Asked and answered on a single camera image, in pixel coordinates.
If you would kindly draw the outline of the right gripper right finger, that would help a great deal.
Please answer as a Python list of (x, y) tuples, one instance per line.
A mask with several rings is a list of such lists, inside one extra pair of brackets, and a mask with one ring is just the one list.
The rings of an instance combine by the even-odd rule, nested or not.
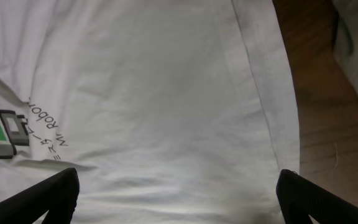
[(276, 194), (286, 224), (358, 223), (358, 207), (291, 170), (281, 170)]

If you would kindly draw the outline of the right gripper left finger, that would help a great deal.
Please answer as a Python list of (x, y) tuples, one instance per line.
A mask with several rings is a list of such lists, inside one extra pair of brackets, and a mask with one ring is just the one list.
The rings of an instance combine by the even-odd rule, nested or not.
[(0, 202), (0, 223), (70, 223), (80, 183), (76, 169), (67, 168)]

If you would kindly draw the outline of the white robot print t-shirt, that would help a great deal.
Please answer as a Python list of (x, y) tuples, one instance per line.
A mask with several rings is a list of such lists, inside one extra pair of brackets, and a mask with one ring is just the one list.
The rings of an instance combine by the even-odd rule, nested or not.
[(73, 223), (282, 223), (299, 157), (272, 1), (0, 1), (0, 202), (72, 167)]

